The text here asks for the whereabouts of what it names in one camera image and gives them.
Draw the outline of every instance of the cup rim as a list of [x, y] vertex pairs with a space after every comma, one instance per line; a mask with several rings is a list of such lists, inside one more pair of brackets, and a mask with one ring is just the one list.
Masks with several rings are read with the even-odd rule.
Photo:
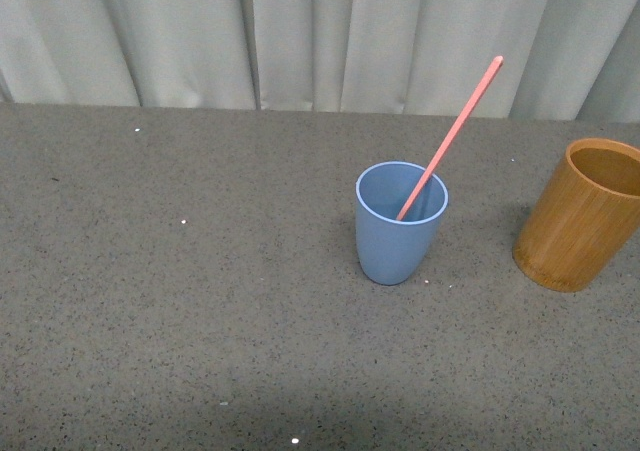
[[640, 195], [621, 193], [620, 191], [616, 191], [614, 189], [608, 188], [606, 186], [603, 186], [600, 183], [597, 183], [593, 179], [589, 178], [582, 171], [580, 171], [580, 169], [578, 169], [578, 167], [573, 162], [572, 155], [574, 153], [576, 153], [577, 151], [581, 151], [583, 149], [598, 149], [598, 150], [603, 150], [603, 151], [605, 151], [605, 150], [606, 151], [613, 151], [613, 152], [616, 152], [618, 154], [622, 154], [624, 156], [627, 156], [628, 158], [631, 158], [631, 159], [633, 159], [634, 161], [636, 161], [638, 163], [640, 163], [640, 149], [638, 149], [638, 148], [636, 148], [634, 146], [631, 146], [630, 144], [627, 144], [627, 143], [623, 143], [623, 142], [620, 142], [620, 141], [614, 141], [613, 139], [607, 139], [607, 138], [582, 138], [582, 139], [578, 139], [578, 140], [573, 141], [572, 143], [570, 143], [567, 146], [567, 149], [565, 150], [565, 154], [564, 154], [567, 163], [569, 164], [569, 166], [571, 166], [571, 169], [573, 169], [578, 176], [580, 176], [582, 179], [587, 181], [589, 184], [595, 186], [596, 188], [598, 188], [601, 191], [604, 191], [606, 193], [610, 193], [610, 194], [615, 195], [615, 196], [620, 196], [620, 197], [623, 197], [625, 199], [634, 199], [634, 200], [637, 199], [637, 200], [640, 200]]
[[431, 177], [434, 178], [442, 187], [442, 190], [444, 191], [444, 202], [442, 203], [442, 206], [440, 207], [440, 209], [438, 210], [438, 212], [434, 213], [433, 215], [429, 216], [428, 218], [425, 219], [421, 219], [420, 221], [398, 221], [397, 219], [390, 219], [387, 218], [385, 216], [382, 216], [381, 214], [376, 213], [373, 209], [371, 209], [367, 203], [364, 202], [364, 199], [362, 199], [362, 196], [360, 195], [360, 182], [362, 181], [362, 178], [364, 178], [364, 176], [369, 173], [370, 171], [374, 170], [375, 168], [379, 168], [382, 166], [389, 166], [389, 165], [402, 165], [402, 166], [409, 166], [412, 168], [417, 168], [421, 171], [424, 172], [425, 168], [423, 168], [422, 166], [418, 165], [418, 164], [414, 164], [414, 163], [409, 163], [406, 161], [385, 161], [384, 163], [378, 163], [378, 164], [374, 164], [373, 166], [369, 166], [367, 169], [365, 169], [362, 174], [360, 175], [360, 177], [358, 178], [358, 181], [356, 181], [356, 195], [358, 197], [358, 201], [360, 202], [360, 204], [362, 204], [362, 206], [364, 206], [364, 208], [370, 212], [372, 215], [374, 215], [376, 218], [381, 219], [382, 221], [386, 221], [387, 223], [392, 223], [392, 224], [398, 224], [401, 226], [417, 226], [420, 224], [425, 224], [428, 223], [430, 221], [434, 221], [435, 219], [437, 219], [438, 217], [440, 217], [440, 215], [442, 213], [444, 213], [444, 210], [447, 208], [447, 205], [449, 204], [449, 191], [447, 191], [447, 187], [445, 186], [444, 182], [440, 179], [440, 177], [438, 177], [437, 174], [432, 174]]

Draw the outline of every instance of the pink straw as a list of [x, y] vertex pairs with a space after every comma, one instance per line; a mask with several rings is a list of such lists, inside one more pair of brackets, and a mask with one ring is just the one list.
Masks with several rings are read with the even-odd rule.
[[464, 108], [462, 108], [462, 112], [460, 113], [460, 116], [458, 116], [458, 119], [456, 119], [455, 123], [453, 123], [453, 126], [451, 126], [451, 129], [449, 130], [444, 140], [442, 141], [442, 144], [438, 148], [438, 151], [436, 151], [436, 154], [431, 160], [431, 162], [429, 163], [429, 166], [427, 166], [427, 169], [424, 170], [424, 173], [422, 174], [420, 181], [418, 181], [418, 184], [416, 184], [416, 187], [413, 188], [413, 191], [411, 191], [409, 198], [404, 203], [404, 206], [398, 213], [396, 220], [402, 221], [404, 219], [404, 216], [407, 214], [407, 211], [409, 211], [411, 206], [413, 206], [413, 202], [418, 197], [418, 194], [420, 194], [420, 191], [422, 191], [422, 188], [424, 187], [425, 184], [427, 184], [427, 181], [429, 181], [429, 178], [435, 171], [436, 167], [438, 166], [438, 164], [440, 164], [440, 160], [443, 158], [443, 156], [449, 149], [449, 146], [451, 146], [451, 143], [455, 139], [458, 132], [462, 129], [462, 126], [464, 126], [464, 123], [467, 121], [467, 118], [469, 118], [469, 116], [473, 112], [474, 108], [480, 101], [480, 98], [482, 98], [482, 96], [484, 95], [485, 91], [491, 84], [491, 81], [493, 81], [493, 78], [496, 77], [496, 74], [498, 73], [498, 70], [502, 66], [503, 61], [504, 61], [504, 58], [502, 56], [496, 56], [495, 58], [493, 58], [493, 61], [491, 61], [491, 64], [489, 65], [489, 67], [487, 68], [487, 71], [484, 73], [484, 76], [478, 83], [478, 86], [476, 87], [475, 91], [469, 98], [469, 101], [467, 101], [467, 104], [465, 104]]

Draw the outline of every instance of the bamboo cup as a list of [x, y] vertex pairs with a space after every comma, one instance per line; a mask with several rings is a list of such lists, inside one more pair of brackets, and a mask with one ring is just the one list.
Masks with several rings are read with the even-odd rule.
[[520, 232], [513, 257], [533, 281], [584, 289], [640, 226], [640, 149], [571, 143]]

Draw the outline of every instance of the blue cup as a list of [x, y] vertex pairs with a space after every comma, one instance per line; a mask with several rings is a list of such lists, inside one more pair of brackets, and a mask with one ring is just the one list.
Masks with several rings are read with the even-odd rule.
[[358, 178], [356, 244], [364, 273], [385, 285], [405, 281], [422, 262], [449, 202], [435, 174], [427, 181], [403, 221], [396, 216], [424, 168], [391, 161], [371, 166]]

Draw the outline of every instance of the speckled countertop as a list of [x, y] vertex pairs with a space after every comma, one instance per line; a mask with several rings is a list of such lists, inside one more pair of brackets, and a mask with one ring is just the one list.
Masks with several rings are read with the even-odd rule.
[[576, 294], [511, 245], [570, 141], [640, 125], [472, 119], [376, 285], [355, 181], [452, 121], [0, 105], [0, 449], [639, 449], [640, 235]]

